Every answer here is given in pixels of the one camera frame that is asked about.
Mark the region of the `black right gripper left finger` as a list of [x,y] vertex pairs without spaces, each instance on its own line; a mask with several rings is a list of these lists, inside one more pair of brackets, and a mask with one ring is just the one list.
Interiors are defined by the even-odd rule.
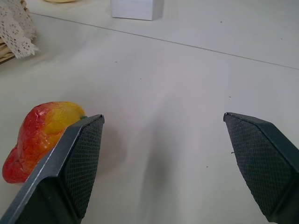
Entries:
[[0,224],[81,224],[97,174],[103,115],[66,128],[36,165]]

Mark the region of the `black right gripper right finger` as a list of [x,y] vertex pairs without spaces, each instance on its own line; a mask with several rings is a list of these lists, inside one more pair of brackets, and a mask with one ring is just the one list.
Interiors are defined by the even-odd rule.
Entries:
[[271,122],[223,116],[237,166],[268,222],[299,224],[299,149]]

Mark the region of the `wicker basket with lace liner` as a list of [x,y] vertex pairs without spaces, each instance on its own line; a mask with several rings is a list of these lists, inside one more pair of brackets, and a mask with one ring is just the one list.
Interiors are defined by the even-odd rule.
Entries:
[[36,29],[25,0],[0,0],[0,64],[33,56]]

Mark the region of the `red yellow mango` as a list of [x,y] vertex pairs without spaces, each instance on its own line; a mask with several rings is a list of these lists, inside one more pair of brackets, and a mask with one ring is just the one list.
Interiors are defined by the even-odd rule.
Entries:
[[17,143],[4,162],[3,179],[8,183],[24,183],[65,129],[83,118],[85,111],[73,102],[54,101],[35,106],[23,120]]

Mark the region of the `white box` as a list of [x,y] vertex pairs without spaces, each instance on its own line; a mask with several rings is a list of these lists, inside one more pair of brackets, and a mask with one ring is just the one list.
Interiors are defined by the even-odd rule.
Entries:
[[110,0],[112,17],[153,21],[163,16],[164,0]]

